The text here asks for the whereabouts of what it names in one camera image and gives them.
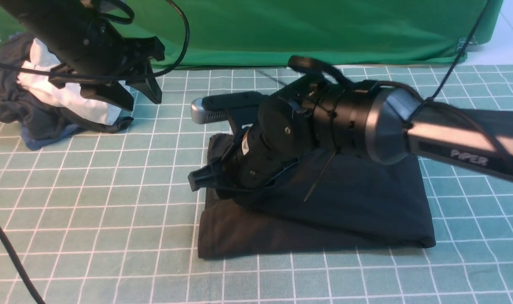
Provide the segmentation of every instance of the green cloth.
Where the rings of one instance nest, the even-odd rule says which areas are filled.
[[[448,64],[486,0],[175,0],[191,26],[185,66],[278,66],[292,54],[332,64]],[[161,0],[127,0],[125,37],[158,36],[172,63],[183,23]],[[492,0],[476,40],[490,40],[502,0]],[[23,31],[0,9],[0,37]]]

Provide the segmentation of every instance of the cutting mat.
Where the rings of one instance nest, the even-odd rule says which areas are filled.
[[[345,68],[432,93],[445,68]],[[285,69],[264,71],[290,83]],[[134,124],[29,152],[0,123],[0,223],[49,304],[513,304],[513,184],[420,160],[438,244],[429,250],[321,252],[202,261],[203,192],[187,173],[227,123],[196,125],[190,104],[276,81],[253,70],[176,71],[162,105],[133,92]],[[441,100],[513,110],[513,65],[461,66]],[[0,303],[32,303],[0,246]]]

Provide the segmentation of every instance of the black cloth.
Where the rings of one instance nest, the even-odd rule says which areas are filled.
[[[24,61],[30,60],[34,38],[31,33],[22,33],[7,40],[0,50],[0,62],[21,67]],[[120,117],[113,125],[102,125],[83,119],[67,108],[45,104],[17,84],[18,73],[0,69],[0,122],[20,122],[35,140],[59,138],[72,123],[90,131],[116,133],[127,129],[133,121],[132,117]]]
[[[232,135],[210,139],[208,160]],[[431,212],[415,156],[383,166],[317,150],[261,192],[220,200],[206,191],[198,237],[200,258],[378,247],[435,246]]]

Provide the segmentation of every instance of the grid mat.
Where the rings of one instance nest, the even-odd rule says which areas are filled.
[[[266,73],[290,83],[286,69]],[[429,96],[445,68],[346,68]],[[196,125],[208,94],[276,81],[253,70],[176,71],[159,79],[162,105],[136,97],[123,133],[83,133],[29,152],[0,123],[0,224],[47,303],[513,304],[513,184],[421,159],[438,244],[428,250],[196,257],[203,192],[187,173],[227,123]],[[513,110],[513,65],[460,66],[441,100]],[[0,245],[0,303],[32,303]]]

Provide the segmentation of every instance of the white cloth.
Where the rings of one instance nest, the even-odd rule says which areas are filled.
[[[30,61],[25,61],[23,68],[50,71],[60,64],[57,57],[38,39],[33,41],[29,57]],[[29,73],[20,73],[18,83],[40,101],[58,108],[67,108],[94,123],[113,125],[121,114],[121,108],[117,106],[80,96],[80,85],[77,83],[67,83],[65,88],[58,89],[48,81],[47,76]],[[128,89],[123,81],[120,83]]]

